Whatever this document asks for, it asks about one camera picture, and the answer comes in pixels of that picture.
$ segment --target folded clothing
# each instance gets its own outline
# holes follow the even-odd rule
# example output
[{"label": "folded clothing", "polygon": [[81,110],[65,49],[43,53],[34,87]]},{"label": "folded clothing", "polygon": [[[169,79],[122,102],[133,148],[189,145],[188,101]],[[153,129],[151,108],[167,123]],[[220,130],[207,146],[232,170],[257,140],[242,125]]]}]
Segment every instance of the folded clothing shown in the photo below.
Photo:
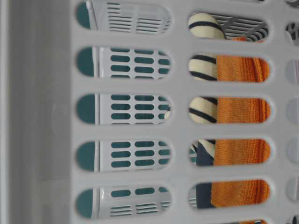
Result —
[{"label": "folded clothing", "polygon": [[[197,13],[188,21],[189,29],[198,38],[225,39],[225,35],[217,20],[205,13]],[[194,55],[189,61],[189,71],[195,80],[217,81],[216,56],[213,54]],[[198,124],[216,123],[217,99],[196,97],[189,107],[190,117]],[[198,140],[192,147],[196,153],[197,166],[212,166],[214,162],[215,142]],[[196,201],[198,209],[213,208],[211,204],[211,183],[196,185]]]},{"label": "folded clothing", "polygon": [[[269,65],[259,58],[217,56],[219,81],[263,82],[269,73]],[[269,116],[270,106],[265,100],[218,98],[217,123],[262,123]],[[217,140],[215,147],[215,166],[262,163],[270,156],[264,140]],[[218,182],[212,184],[211,202],[215,207],[256,204],[264,202],[269,193],[269,186],[262,180]]]}]

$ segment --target orange microfiber cloth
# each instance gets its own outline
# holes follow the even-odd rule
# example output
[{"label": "orange microfiber cloth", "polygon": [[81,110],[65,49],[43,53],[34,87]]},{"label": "orange microfiber cloth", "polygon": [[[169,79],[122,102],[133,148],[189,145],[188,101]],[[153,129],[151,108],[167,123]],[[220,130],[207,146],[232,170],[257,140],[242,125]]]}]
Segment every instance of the orange microfiber cloth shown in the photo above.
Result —
[{"label": "orange microfiber cloth", "polygon": [[[259,58],[217,56],[218,81],[263,82],[269,72],[269,65]],[[262,123],[269,115],[270,107],[262,99],[218,98],[217,123]],[[264,140],[217,140],[214,165],[262,163],[269,156],[270,146]],[[212,185],[211,202],[215,207],[256,204],[264,202],[269,192],[269,186],[261,180],[218,182]]]}]

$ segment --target laundry basket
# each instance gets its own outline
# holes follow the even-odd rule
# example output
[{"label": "laundry basket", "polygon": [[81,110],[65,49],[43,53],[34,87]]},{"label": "laundry basket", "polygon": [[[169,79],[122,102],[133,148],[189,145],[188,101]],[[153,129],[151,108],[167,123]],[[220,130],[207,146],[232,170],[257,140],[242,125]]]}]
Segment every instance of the laundry basket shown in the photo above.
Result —
[{"label": "laundry basket", "polygon": [[[81,5],[90,29],[78,21]],[[299,168],[286,152],[298,131],[287,117],[288,102],[298,96],[292,75],[298,73],[298,5],[297,0],[1,0],[0,223],[290,223],[299,213]],[[242,36],[247,42],[195,38],[187,23],[197,12],[212,15],[227,39]],[[86,48],[92,48],[94,77],[78,67]],[[271,76],[263,84],[195,82],[188,62],[198,52],[261,57]],[[78,112],[88,95],[92,124]],[[187,110],[196,96],[260,97],[273,114],[263,124],[200,126]],[[171,116],[165,119],[167,110]],[[272,154],[265,164],[197,168],[190,145],[199,138],[263,138]],[[78,149],[88,142],[94,143],[93,171],[78,163]],[[145,150],[149,154],[139,159]],[[129,154],[113,155],[119,152]],[[191,209],[199,182],[244,179],[268,182],[269,200]],[[92,214],[86,218],[77,202],[89,189]]]}]

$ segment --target small rectangular hole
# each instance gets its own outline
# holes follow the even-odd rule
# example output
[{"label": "small rectangular hole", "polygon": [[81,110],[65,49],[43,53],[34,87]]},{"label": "small rectangular hole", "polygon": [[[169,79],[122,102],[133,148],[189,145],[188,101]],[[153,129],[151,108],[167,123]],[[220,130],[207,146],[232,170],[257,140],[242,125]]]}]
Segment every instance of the small rectangular hole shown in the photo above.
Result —
[{"label": "small rectangular hole", "polygon": [[111,78],[130,78],[130,76],[126,76],[126,75],[112,75]]},{"label": "small rectangular hole", "polygon": [[130,104],[112,104],[112,110],[129,110],[131,108]]},{"label": "small rectangular hole", "polygon": [[144,50],[144,49],[135,49],[136,54],[144,54],[144,55],[152,55],[154,53],[153,50]]},{"label": "small rectangular hole", "polygon": [[148,20],[148,21],[162,22],[161,20],[145,19],[145,18],[139,18],[138,20]]},{"label": "small rectangular hole", "polygon": [[156,205],[156,203],[137,204],[136,207],[151,206],[151,205]]},{"label": "small rectangular hole", "polygon": [[140,29],[143,29],[143,28],[144,28],[144,29],[147,29],[147,28],[148,28],[148,29],[159,29],[159,28],[157,28],[157,27],[144,26],[144,25],[143,25],[143,26],[137,26],[137,28],[140,28]]},{"label": "small rectangular hole", "polygon": [[169,108],[169,105],[159,105],[159,110],[161,110],[161,111],[167,111],[168,110],[168,108]]},{"label": "small rectangular hole", "polygon": [[137,141],[135,142],[136,147],[153,147],[155,143],[153,141]]},{"label": "small rectangular hole", "polygon": [[129,166],[131,166],[131,162],[130,161],[114,161],[111,163],[111,166],[113,168],[129,167]]},{"label": "small rectangular hole", "polygon": [[114,190],[111,192],[112,197],[128,197],[131,195],[130,190]]},{"label": "small rectangular hole", "polygon": [[168,192],[168,190],[166,188],[164,188],[164,187],[159,187],[159,191],[161,193]]},{"label": "small rectangular hole", "polygon": [[131,97],[129,95],[111,95],[112,100],[130,100]]},{"label": "small rectangular hole", "polygon": [[169,159],[159,159],[159,164],[160,165],[165,165],[165,164],[168,163],[168,161],[169,161]]},{"label": "small rectangular hole", "polygon": [[108,7],[108,10],[120,10],[120,8],[115,8],[115,7]]},{"label": "small rectangular hole", "polygon": [[152,166],[155,164],[154,160],[136,160],[135,165],[137,167],[142,167],[142,166]]},{"label": "small rectangular hole", "polygon": [[154,206],[154,207],[148,207],[148,208],[137,208],[136,210],[137,211],[143,211],[143,210],[150,210],[150,209],[157,209],[157,207]]},{"label": "small rectangular hole", "polygon": [[156,30],[137,29],[136,31],[156,33]]},{"label": "small rectangular hole", "polygon": [[132,17],[110,15],[109,18],[133,19]]},{"label": "small rectangular hole", "polygon": [[131,143],[128,141],[116,141],[111,143],[112,148],[129,148]]},{"label": "small rectangular hole", "polygon": [[112,214],[117,214],[117,213],[121,213],[121,212],[131,212],[131,209],[129,209],[129,210],[121,210],[121,211],[111,211]]},{"label": "small rectangular hole", "polygon": [[113,113],[111,114],[111,118],[113,120],[128,120],[131,118],[131,115],[129,113]]},{"label": "small rectangular hole", "polygon": [[161,149],[159,150],[159,155],[170,155],[169,149]]},{"label": "small rectangular hole", "polygon": [[135,190],[136,195],[148,195],[155,192],[154,188],[139,188]]},{"label": "small rectangular hole", "polygon": [[146,110],[146,111],[151,111],[153,110],[155,107],[152,104],[136,104],[135,105],[135,109],[136,110]]},{"label": "small rectangular hole", "polygon": [[164,119],[164,117],[165,117],[164,113],[159,114],[159,119]]},{"label": "small rectangular hole", "polygon": [[130,51],[130,49],[126,49],[126,48],[111,48],[111,51],[113,51],[113,52],[128,53]]},{"label": "small rectangular hole", "polygon": [[153,73],[154,72],[154,68],[152,67],[135,67],[135,72],[139,72],[139,73]]},{"label": "small rectangular hole", "polygon": [[131,156],[131,153],[129,151],[112,152],[111,153],[112,158],[128,158],[130,156]]},{"label": "small rectangular hole", "polygon": [[121,55],[112,55],[110,57],[110,59],[113,62],[129,62],[130,61],[129,56],[121,56]]},{"label": "small rectangular hole", "polygon": [[111,217],[119,217],[119,216],[131,216],[132,213],[127,213],[127,214],[113,214],[113,215],[110,215]]},{"label": "small rectangular hole", "polygon": [[135,100],[137,100],[137,101],[153,101],[154,100],[154,96],[137,95],[137,96],[135,96]]},{"label": "small rectangular hole", "polygon": [[127,208],[131,208],[131,205],[112,207],[111,209],[127,209]]},{"label": "small rectangular hole", "polygon": [[170,61],[168,59],[159,59],[158,63],[161,65],[170,65]]},{"label": "small rectangular hole", "polygon": [[161,68],[158,70],[159,74],[168,74],[169,73],[169,69],[164,69],[164,68]]},{"label": "small rectangular hole", "polygon": [[167,101],[167,99],[164,97],[159,97],[158,99],[159,99],[159,101]]},{"label": "small rectangular hole", "polygon": [[161,56],[166,56],[166,54],[162,51],[159,51],[158,54],[161,55]]},{"label": "small rectangular hole", "polygon": [[155,116],[152,113],[137,113],[135,114],[136,119],[153,119]]},{"label": "small rectangular hole", "polygon": [[144,151],[136,151],[135,156],[142,157],[142,156],[153,156],[155,152],[153,150],[144,150]]},{"label": "small rectangular hole", "polygon": [[167,144],[165,142],[163,142],[163,141],[160,141],[159,142],[159,146],[167,146]]},{"label": "small rectangular hole", "polygon": [[140,215],[140,214],[149,214],[149,213],[157,213],[157,212],[158,212],[158,210],[154,210],[154,211],[145,211],[145,212],[141,212],[141,211],[139,211],[139,212],[137,212],[137,214]]},{"label": "small rectangular hole", "polygon": [[120,6],[120,3],[116,3],[116,2],[108,2],[108,5],[114,5],[114,6]]},{"label": "small rectangular hole", "polygon": [[154,79],[152,76],[136,76],[136,79]]},{"label": "small rectangular hole", "polygon": [[135,58],[136,63],[143,63],[143,64],[153,64],[154,59],[151,57],[136,57]]}]

